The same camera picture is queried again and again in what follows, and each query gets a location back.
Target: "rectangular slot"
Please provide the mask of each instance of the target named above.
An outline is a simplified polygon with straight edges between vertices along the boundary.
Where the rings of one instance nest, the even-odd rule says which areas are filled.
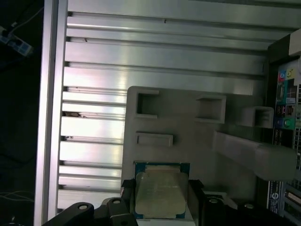
[[[254,126],[261,128],[272,128],[273,114],[273,109],[269,107],[260,107],[255,109]]]
[[[210,123],[225,122],[226,97],[216,95],[201,96],[198,101],[196,121]]]
[[[138,145],[165,146],[172,147],[173,135],[153,134],[153,133],[136,133]]]
[[[158,98],[158,90],[142,90],[137,92],[136,101],[136,117],[156,119],[156,99]]]
[[[291,193],[291,192],[286,192],[286,193],[285,193],[285,196],[286,196],[288,199],[292,200],[294,203],[296,203],[296,204],[298,204],[298,205],[301,205],[301,198],[298,197],[298,196],[296,196],[296,195],[294,195],[293,193]]]
[[[285,116],[285,105],[277,105],[276,107],[276,116],[284,117]]]

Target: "rear io panel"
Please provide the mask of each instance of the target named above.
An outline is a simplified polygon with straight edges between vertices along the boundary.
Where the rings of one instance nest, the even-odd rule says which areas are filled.
[[[293,181],[269,182],[268,208],[301,225],[301,73],[298,60],[278,69],[273,144],[296,150]]]

